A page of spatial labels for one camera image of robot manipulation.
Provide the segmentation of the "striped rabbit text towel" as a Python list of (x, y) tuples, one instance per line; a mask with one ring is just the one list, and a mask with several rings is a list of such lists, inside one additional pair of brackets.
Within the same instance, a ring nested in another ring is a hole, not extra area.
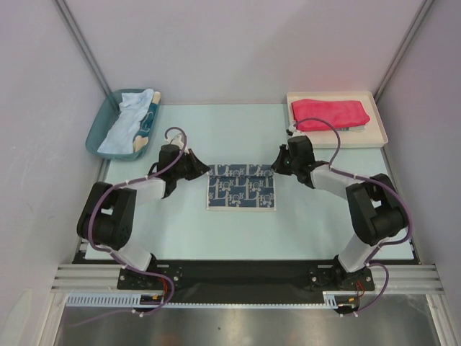
[(359, 126), (351, 126), (351, 127), (346, 127), (346, 128), (339, 128), (340, 131), (343, 132), (354, 132), (354, 133), (360, 133), (366, 129), (365, 125), (359, 125)]

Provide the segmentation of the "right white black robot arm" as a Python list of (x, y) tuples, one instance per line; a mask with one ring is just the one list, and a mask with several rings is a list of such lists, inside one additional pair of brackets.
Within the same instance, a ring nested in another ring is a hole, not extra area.
[(313, 190), (329, 192), (347, 201), (354, 234), (342, 252), (334, 257), (332, 283), (346, 290), (357, 282), (370, 260), (401, 230), (411, 230), (408, 208), (385, 174), (363, 177), (342, 171), (331, 162), (315, 159), (307, 136), (294, 136), (282, 144), (274, 172), (291, 176)]

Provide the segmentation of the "white blue patterned towel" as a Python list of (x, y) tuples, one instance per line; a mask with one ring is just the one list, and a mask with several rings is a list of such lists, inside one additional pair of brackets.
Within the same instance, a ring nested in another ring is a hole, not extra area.
[(207, 175), (208, 210), (276, 210), (274, 171), (268, 164), (212, 164)]

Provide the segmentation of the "pink red towel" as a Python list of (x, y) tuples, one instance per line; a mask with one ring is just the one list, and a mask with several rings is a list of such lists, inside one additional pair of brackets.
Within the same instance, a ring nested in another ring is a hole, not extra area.
[(296, 123), (315, 117), (325, 120), (339, 130), (364, 126), (370, 121), (370, 116), (365, 112), (362, 103), (356, 100), (300, 99), (292, 102), (291, 107)]

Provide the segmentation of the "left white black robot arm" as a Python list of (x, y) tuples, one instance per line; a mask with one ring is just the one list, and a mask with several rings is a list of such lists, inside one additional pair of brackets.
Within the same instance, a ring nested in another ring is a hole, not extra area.
[(148, 174), (118, 185), (96, 182), (91, 188), (76, 226), (76, 233), (93, 249), (134, 271), (133, 280), (142, 288), (158, 282), (156, 258), (132, 237), (135, 209), (152, 200), (170, 196), (181, 179), (192, 181), (210, 167), (193, 150), (176, 144), (163, 145), (158, 161)]

